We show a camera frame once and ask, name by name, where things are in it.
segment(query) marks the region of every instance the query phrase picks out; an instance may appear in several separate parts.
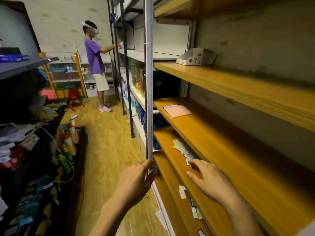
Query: pink shoe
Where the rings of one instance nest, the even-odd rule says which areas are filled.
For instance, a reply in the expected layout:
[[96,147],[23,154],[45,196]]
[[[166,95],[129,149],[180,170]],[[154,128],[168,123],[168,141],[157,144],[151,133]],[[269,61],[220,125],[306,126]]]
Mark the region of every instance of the pink shoe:
[[99,107],[99,109],[100,109],[100,112],[106,112],[106,113],[109,113],[109,112],[111,112],[112,110],[110,109],[110,108],[108,108],[108,107]]

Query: person in purple shirt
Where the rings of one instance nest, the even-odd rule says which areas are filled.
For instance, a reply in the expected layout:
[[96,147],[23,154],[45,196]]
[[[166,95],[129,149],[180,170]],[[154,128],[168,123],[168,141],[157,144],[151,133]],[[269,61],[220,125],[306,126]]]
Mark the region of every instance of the person in purple shirt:
[[84,44],[90,65],[90,73],[93,74],[95,79],[97,96],[100,101],[100,111],[108,113],[112,110],[108,108],[110,104],[104,102],[104,91],[108,90],[109,86],[105,78],[105,68],[100,53],[105,54],[116,48],[116,45],[112,44],[109,47],[102,48],[92,40],[98,34],[97,26],[91,21],[85,21],[82,25],[85,34]]

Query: pink notebook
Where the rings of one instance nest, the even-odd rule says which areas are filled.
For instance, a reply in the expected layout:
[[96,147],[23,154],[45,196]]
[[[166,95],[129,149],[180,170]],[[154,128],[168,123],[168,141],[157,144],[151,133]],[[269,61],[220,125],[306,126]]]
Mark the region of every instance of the pink notebook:
[[192,114],[192,112],[187,107],[179,104],[165,106],[163,108],[169,115],[171,115],[172,118]]

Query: person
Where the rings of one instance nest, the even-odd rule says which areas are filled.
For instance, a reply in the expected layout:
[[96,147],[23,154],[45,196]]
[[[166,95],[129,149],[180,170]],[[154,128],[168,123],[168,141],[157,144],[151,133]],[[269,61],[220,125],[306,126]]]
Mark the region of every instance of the person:
[[[203,160],[188,161],[202,174],[202,179],[187,171],[187,176],[208,198],[218,202],[227,212],[235,236],[263,236],[254,212],[230,178],[219,168]],[[89,236],[114,236],[125,214],[139,203],[149,191],[157,174],[155,170],[145,179],[154,162],[134,163],[121,174],[115,193],[103,205],[100,216]]]
[[82,25],[85,34],[84,44],[90,65],[90,73],[93,74],[95,79],[97,97],[100,101],[99,109],[101,112],[111,112],[112,110],[108,108],[110,104],[104,102],[104,91],[108,90],[109,86],[105,78],[105,68],[100,53],[105,54],[116,48],[116,45],[112,44],[109,47],[102,48],[92,40],[98,33],[97,26],[91,21],[85,21]]

